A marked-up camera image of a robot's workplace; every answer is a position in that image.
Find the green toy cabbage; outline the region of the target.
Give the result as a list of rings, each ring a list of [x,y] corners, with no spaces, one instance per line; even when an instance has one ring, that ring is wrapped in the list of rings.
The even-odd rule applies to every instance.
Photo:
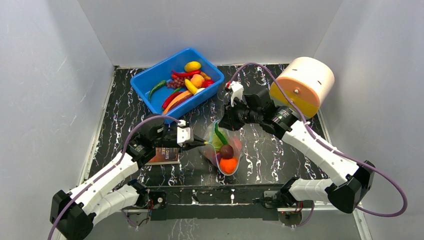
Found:
[[[213,134],[213,136],[212,136],[212,138],[209,142],[213,145],[215,151],[219,151],[221,149],[221,147],[224,145],[223,142],[220,140],[220,138],[215,133]]]

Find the green toy bean pod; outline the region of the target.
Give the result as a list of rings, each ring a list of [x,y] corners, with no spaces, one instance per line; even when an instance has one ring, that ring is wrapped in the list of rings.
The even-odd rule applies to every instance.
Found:
[[[219,125],[218,122],[215,122],[214,124],[214,133],[218,137],[218,139],[221,141],[223,145],[228,145],[228,141],[225,138],[225,136],[219,131]]]

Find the clear zip top bag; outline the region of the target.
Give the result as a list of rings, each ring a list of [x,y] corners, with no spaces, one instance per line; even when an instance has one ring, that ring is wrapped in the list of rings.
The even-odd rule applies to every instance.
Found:
[[[206,145],[199,148],[199,153],[225,176],[236,173],[243,156],[240,139],[233,131],[219,127],[219,121],[211,123],[204,134]]]

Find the brown toy kiwi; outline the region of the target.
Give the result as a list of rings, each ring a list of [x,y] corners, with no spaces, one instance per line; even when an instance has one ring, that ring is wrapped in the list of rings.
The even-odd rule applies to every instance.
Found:
[[[222,159],[231,159],[234,157],[234,149],[230,144],[223,145],[220,150],[219,154]]]

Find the orange toy orange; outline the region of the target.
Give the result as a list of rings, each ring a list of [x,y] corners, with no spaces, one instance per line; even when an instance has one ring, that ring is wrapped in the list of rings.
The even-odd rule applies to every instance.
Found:
[[[236,158],[221,158],[219,167],[221,172],[224,174],[233,174],[238,166],[238,160]]]

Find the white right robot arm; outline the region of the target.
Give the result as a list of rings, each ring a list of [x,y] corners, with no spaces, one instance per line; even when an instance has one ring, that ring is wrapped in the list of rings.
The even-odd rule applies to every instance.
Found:
[[[275,105],[267,90],[244,94],[242,84],[236,81],[227,83],[225,90],[231,97],[224,106],[220,128],[238,131],[245,124],[259,124],[265,132],[295,147],[328,176],[321,180],[293,177],[276,193],[263,194],[260,200],[264,207],[295,207],[301,201],[320,201],[331,203],[343,213],[354,211],[371,188],[371,169],[323,147],[318,142],[319,135],[306,130],[299,113],[288,106]]]

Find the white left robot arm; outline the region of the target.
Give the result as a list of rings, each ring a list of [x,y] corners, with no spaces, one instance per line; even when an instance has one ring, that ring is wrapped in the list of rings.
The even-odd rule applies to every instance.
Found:
[[[156,156],[157,148],[187,151],[203,147],[208,141],[194,134],[190,124],[167,115],[151,115],[129,133],[122,150],[100,171],[79,186],[52,198],[51,230],[48,239],[59,231],[68,240],[85,239],[101,220],[126,207],[144,208],[153,203],[148,187],[131,180],[134,174]]]

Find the three days to see book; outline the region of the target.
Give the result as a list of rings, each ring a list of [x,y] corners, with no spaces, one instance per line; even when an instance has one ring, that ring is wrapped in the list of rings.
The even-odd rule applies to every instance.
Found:
[[[172,165],[180,163],[179,148],[157,147],[155,156],[147,162],[146,166]]]

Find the yellow toy banana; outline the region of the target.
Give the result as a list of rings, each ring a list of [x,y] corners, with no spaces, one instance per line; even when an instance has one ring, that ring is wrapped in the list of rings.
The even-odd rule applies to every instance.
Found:
[[[195,95],[197,93],[198,88],[190,80],[185,79],[184,84],[191,94]]]

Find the dark green toy pepper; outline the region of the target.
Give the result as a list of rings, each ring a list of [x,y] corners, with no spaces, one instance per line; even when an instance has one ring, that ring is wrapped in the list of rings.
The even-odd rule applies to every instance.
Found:
[[[162,87],[167,85],[167,81],[166,80],[162,80],[160,82],[158,82],[150,91],[149,91],[149,95],[148,95],[148,100],[151,101],[152,100],[152,96],[153,94],[158,91],[159,89],[161,89]]]

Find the red toy tomato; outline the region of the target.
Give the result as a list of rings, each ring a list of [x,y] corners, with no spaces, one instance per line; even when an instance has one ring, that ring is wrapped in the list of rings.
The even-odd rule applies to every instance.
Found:
[[[209,86],[213,85],[214,83],[215,83],[215,82],[214,82],[212,79],[208,79],[208,80],[205,80],[205,81],[202,83],[201,87],[202,87],[202,88],[207,88],[207,87],[209,87]]]

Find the blue plastic bin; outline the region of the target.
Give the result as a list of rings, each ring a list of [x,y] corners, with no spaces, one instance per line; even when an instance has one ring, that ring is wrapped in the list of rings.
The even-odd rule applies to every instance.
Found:
[[[216,95],[224,74],[194,48],[186,48],[130,80],[154,114],[179,118]]]

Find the red toy chili pepper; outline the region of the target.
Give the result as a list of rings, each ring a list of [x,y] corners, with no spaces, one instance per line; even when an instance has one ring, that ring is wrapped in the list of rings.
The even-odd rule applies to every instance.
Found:
[[[200,75],[201,71],[198,70],[194,70],[194,71],[190,71],[190,72],[176,72],[176,71],[172,71],[171,74],[171,78],[172,79],[176,79],[176,78],[189,78],[192,77],[193,75]]]

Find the yellow toy lemon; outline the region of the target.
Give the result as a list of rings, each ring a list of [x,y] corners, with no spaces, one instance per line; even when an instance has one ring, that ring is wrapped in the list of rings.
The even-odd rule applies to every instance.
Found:
[[[202,67],[201,63],[198,61],[190,61],[184,66],[184,71],[189,73],[193,71],[198,71]]]

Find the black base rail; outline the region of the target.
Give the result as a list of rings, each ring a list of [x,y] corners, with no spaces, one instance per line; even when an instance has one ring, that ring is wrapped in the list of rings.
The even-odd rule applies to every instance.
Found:
[[[154,186],[144,206],[128,206],[124,213],[140,223],[177,219],[261,219],[297,225],[303,204],[277,203],[277,184]]]

